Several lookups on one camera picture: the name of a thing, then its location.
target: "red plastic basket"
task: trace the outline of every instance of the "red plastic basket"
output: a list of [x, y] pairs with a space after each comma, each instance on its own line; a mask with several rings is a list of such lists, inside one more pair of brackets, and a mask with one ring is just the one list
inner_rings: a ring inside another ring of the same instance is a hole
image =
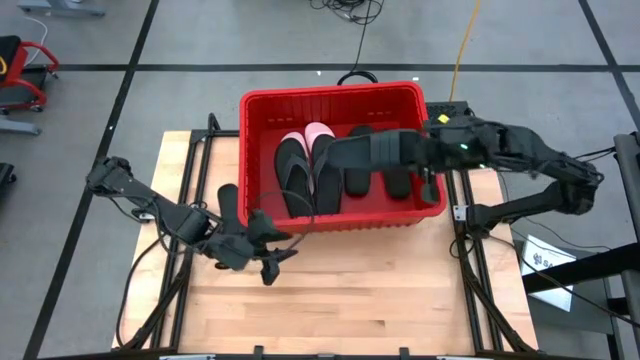
[[[376, 131], [421, 129], [425, 119], [427, 111], [422, 91], [412, 82], [247, 93], [240, 103], [240, 221], [246, 226], [250, 210], [259, 207], [273, 218], [280, 230], [306, 231], [310, 217], [291, 219], [281, 194], [264, 196], [256, 203], [261, 194], [280, 190], [273, 157], [285, 134], [304, 133], [304, 127], [314, 121], [326, 124], [340, 138], [361, 124], [368, 124]], [[394, 200], [384, 189], [382, 175], [374, 173], [367, 196], [352, 198], [343, 193], [341, 213], [315, 216], [311, 231], [411, 225], [444, 210], [446, 194], [441, 176], [437, 178], [441, 200], [435, 206], [421, 200], [419, 177], [412, 175], [412, 183], [412, 195], [408, 199]]]

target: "flip-flop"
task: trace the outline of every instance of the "flip-flop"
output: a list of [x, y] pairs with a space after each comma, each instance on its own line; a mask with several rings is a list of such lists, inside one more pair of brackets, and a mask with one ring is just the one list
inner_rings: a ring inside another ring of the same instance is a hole
[[[274, 165], [280, 189], [287, 190], [303, 198], [313, 207], [310, 189], [311, 168], [302, 134], [292, 132], [285, 135], [276, 149]], [[283, 193], [289, 216], [311, 216], [309, 205], [297, 196]]]
[[[369, 125], [354, 127], [349, 136], [373, 134], [374, 130]], [[371, 186], [371, 172], [359, 169], [344, 170], [344, 192], [349, 196], [362, 197], [369, 193]]]
[[316, 211], [319, 215], [338, 214], [342, 198], [342, 171], [327, 163], [326, 152], [336, 137], [327, 125], [319, 122], [307, 125], [304, 137], [313, 162]]
[[397, 168], [382, 172], [384, 189], [387, 194], [396, 200], [404, 200], [411, 195], [411, 177], [409, 170]]

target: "white paper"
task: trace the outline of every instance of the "white paper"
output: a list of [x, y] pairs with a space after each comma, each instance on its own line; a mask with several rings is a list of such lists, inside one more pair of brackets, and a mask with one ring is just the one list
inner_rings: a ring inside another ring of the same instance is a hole
[[[525, 243], [522, 258], [538, 271], [576, 260], [575, 256], [567, 253], [566, 251], [562, 251], [553, 245], [547, 244], [536, 237], [529, 235], [528, 240], [529, 241]], [[534, 271], [523, 262], [520, 264], [520, 272], [522, 273], [522, 276], [524, 276], [531, 274]], [[567, 288], [573, 290], [573, 285], [567, 286]], [[566, 312], [571, 310], [572, 295], [564, 289], [558, 288], [539, 291], [529, 295]]]

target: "wooden table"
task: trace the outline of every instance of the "wooden table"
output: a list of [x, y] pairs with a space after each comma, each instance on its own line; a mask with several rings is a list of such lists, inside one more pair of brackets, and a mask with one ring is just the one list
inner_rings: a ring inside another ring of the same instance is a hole
[[[151, 185], [173, 201], [189, 134], [164, 134]], [[208, 177], [205, 200], [218, 213], [218, 187], [237, 183], [237, 138], [214, 140]], [[477, 203], [503, 201], [493, 171], [472, 172], [471, 184]], [[493, 234], [511, 241], [506, 225]], [[155, 225], [143, 225], [135, 257], [155, 238]], [[448, 211], [411, 227], [312, 234], [299, 245], [299, 255], [282, 263], [271, 287], [262, 285], [259, 263], [235, 273], [217, 270], [214, 260], [196, 256], [179, 351], [246, 354], [263, 345], [267, 354], [390, 355], [399, 347], [409, 347], [415, 355], [472, 354], [460, 266], [448, 251], [453, 238]], [[537, 347], [513, 249], [490, 240], [484, 248], [496, 305], [522, 338]], [[124, 339], [155, 306], [165, 261], [166, 253], [156, 247], [139, 265], [121, 326]], [[478, 308], [484, 346], [490, 348], [479, 302]], [[173, 311], [168, 310], [162, 344], [168, 344]]]

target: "flip-flop strap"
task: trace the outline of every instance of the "flip-flop strap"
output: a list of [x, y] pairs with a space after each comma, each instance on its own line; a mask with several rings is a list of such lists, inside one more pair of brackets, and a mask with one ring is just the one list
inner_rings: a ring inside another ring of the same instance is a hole
[[[328, 152], [325, 150], [322, 152], [320, 157], [318, 157], [318, 161], [316, 161], [313, 164], [313, 178], [316, 184], [318, 183], [318, 179], [320, 178], [320, 173], [322, 172], [322, 170], [324, 170], [325, 166], [330, 166], [327, 164], [327, 158], [328, 158]], [[340, 175], [342, 176], [342, 169], [341, 168], [336, 168], [336, 169], [338, 169], [338, 171], [340, 172]]]
[[307, 163], [307, 161], [301, 158], [299, 155], [291, 154], [291, 157], [289, 158], [289, 160], [287, 160], [287, 163], [284, 166], [284, 171], [281, 173], [281, 176], [280, 176], [280, 185], [285, 190], [287, 189], [287, 185], [289, 184], [289, 179], [291, 178], [291, 172], [295, 167], [299, 167], [302, 169], [302, 171], [304, 171], [304, 173], [307, 175], [307, 180], [311, 175], [311, 169], [309, 169], [309, 163]]

